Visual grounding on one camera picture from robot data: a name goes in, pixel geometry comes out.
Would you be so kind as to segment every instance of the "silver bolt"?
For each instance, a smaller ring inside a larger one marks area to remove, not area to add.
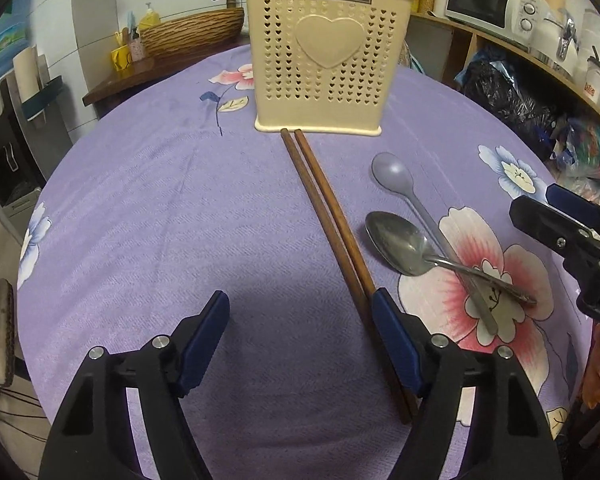
[[[104,355],[104,348],[102,346],[94,346],[89,350],[89,359],[100,359]]]
[[[513,357],[513,350],[508,346],[498,346],[498,355],[503,359],[511,359]]]
[[[431,338],[431,342],[433,343],[433,346],[437,346],[438,348],[444,348],[449,344],[449,339],[447,339],[446,336],[442,334],[436,334]]]
[[[154,337],[154,340],[151,341],[151,344],[154,346],[154,348],[164,348],[169,344],[169,336],[158,335]]]

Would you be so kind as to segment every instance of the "spoon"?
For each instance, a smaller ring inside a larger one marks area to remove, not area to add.
[[[481,270],[453,263],[437,256],[429,241],[411,222],[383,211],[373,211],[366,216],[366,232],[382,257],[395,270],[406,276],[421,276],[434,267],[444,267],[456,272],[470,274],[491,283],[526,304],[537,304],[536,298],[521,288],[503,282]]]
[[[429,236],[431,236],[431,239],[438,245],[442,254],[449,260],[460,263],[460,259],[454,251],[454,248],[446,239],[445,235],[442,234],[438,224],[416,196],[416,193],[413,190],[411,173],[402,161],[392,153],[378,153],[371,163],[371,171],[380,186],[388,191],[405,197],[407,203],[413,207],[417,215],[422,219]],[[458,278],[460,278],[464,288],[474,301],[474,305],[480,314],[480,318],[484,322],[487,332],[490,335],[496,335],[498,333],[498,324],[496,323],[491,310],[487,306],[487,303],[484,301],[480,290],[478,290],[478,286],[475,284],[474,280],[464,274],[459,275]]]

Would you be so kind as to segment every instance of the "microwave door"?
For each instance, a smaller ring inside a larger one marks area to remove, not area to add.
[[[504,31],[509,0],[448,0],[446,10],[455,19],[493,32]]]

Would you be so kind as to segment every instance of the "purple tablecloth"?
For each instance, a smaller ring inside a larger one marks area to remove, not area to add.
[[[231,320],[182,401],[214,478],[383,480],[408,428],[280,136],[253,127],[249,62],[238,48],[143,91],[62,161],[18,280],[30,375],[53,419],[89,348],[140,348],[221,289]],[[560,258],[508,218],[512,197],[543,200],[551,176],[487,112],[408,69],[398,69],[381,126],[379,137],[308,134],[376,285],[464,348],[508,343],[555,431],[584,370],[590,321]],[[384,151],[408,165],[463,261],[526,286],[538,307],[490,298],[499,332],[489,338],[452,273],[400,278],[378,259],[363,233],[368,212],[420,224],[370,175]],[[130,405],[142,468],[157,478],[137,399]],[[465,424],[470,405],[466,392]],[[457,471],[467,434],[458,422],[443,478]]]

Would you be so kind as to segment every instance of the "pink flower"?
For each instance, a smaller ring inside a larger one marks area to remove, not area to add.
[[[238,69],[238,72],[222,70],[216,77],[211,78],[209,82],[223,85],[235,84],[236,90],[253,90],[253,65],[251,63],[242,65]]]
[[[478,281],[478,288],[498,323],[497,335],[490,335],[456,274],[439,267],[415,278],[401,276],[400,302],[409,314],[419,316],[431,333],[443,333],[461,348],[490,353],[500,345],[509,346],[536,394],[539,393],[549,375],[549,361],[544,339],[534,321],[545,320],[554,311],[544,264],[519,245],[512,245],[503,253],[484,219],[467,207],[450,209],[449,215],[440,221],[440,230],[463,264],[520,286],[533,294],[538,304],[523,308],[507,294]],[[466,426],[471,424],[474,395],[474,388],[462,391],[458,420]]]

